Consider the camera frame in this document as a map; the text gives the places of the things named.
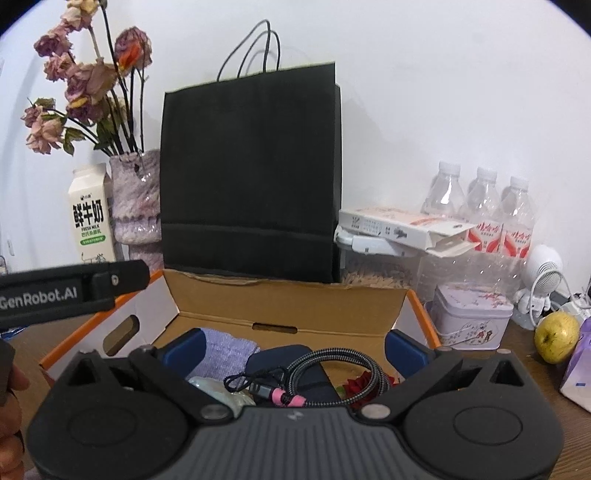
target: knitted vase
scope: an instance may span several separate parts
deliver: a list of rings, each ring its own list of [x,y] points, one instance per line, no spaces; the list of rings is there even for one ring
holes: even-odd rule
[[[113,180],[115,239],[129,245],[129,259],[164,268],[160,225],[160,150],[116,155],[109,160]]]

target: purple box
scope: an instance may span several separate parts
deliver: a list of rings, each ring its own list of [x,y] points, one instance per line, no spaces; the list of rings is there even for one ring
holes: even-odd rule
[[[591,318],[581,326],[579,341],[564,374],[560,392],[591,411]]]

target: white box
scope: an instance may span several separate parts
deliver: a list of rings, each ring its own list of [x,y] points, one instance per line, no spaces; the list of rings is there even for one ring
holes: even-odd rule
[[[474,225],[392,207],[342,209],[339,225],[351,232],[385,238],[437,257],[455,257],[476,244],[465,240]]]

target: circular pad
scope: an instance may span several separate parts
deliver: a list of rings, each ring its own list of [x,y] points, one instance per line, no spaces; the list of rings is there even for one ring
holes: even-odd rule
[[[132,480],[150,478],[169,465],[183,447],[188,425],[182,412],[159,396],[84,385],[48,398],[28,433],[29,451],[44,476]]]
[[[482,480],[484,471],[486,480],[537,478],[563,444],[551,407],[508,385],[428,397],[408,412],[404,436],[429,470],[463,480]]]
[[[503,445],[515,440],[523,426],[518,416],[496,407],[472,407],[453,420],[456,432],[468,442]]]

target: bag handle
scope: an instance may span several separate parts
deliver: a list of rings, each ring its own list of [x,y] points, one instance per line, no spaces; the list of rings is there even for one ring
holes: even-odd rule
[[[242,63],[240,64],[240,68],[238,69],[238,75],[236,76],[237,79],[240,78],[240,74],[242,73],[242,68],[243,68],[244,64],[246,63],[246,59],[248,58],[249,53],[252,51],[252,49],[256,45],[256,42],[258,42],[263,35],[267,35],[267,50],[266,50],[266,53],[268,54],[268,52],[269,52],[268,51],[268,36],[269,36],[269,33],[272,33],[273,35],[275,35],[275,40],[277,42],[277,65],[275,67],[275,71],[279,70],[279,63],[281,61],[281,42],[279,41],[279,35],[277,35],[277,32],[275,30],[268,30],[266,32],[260,33],[259,36],[255,39],[255,41],[252,42],[250,48],[248,48],[248,51],[246,52],[246,55],[244,55],[244,58],[242,59]]]
[[[271,23],[267,19],[264,19],[257,23],[254,26],[254,28],[250,31],[250,33],[242,39],[242,41],[234,48],[234,50],[230,52],[230,55],[226,57],[226,60],[224,60],[224,62],[222,63],[222,68],[220,68],[220,71],[217,73],[216,82],[220,81],[223,69],[226,67],[227,63],[230,61],[233,55],[240,49],[240,47],[242,47],[246,43],[246,41],[252,36],[256,29],[259,28],[262,24],[267,24],[267,45],[265,47],[265,57],[263,58],[262,65],[262,71],[267,71],[267,55],[269,55],[269,45],[271,44]]]

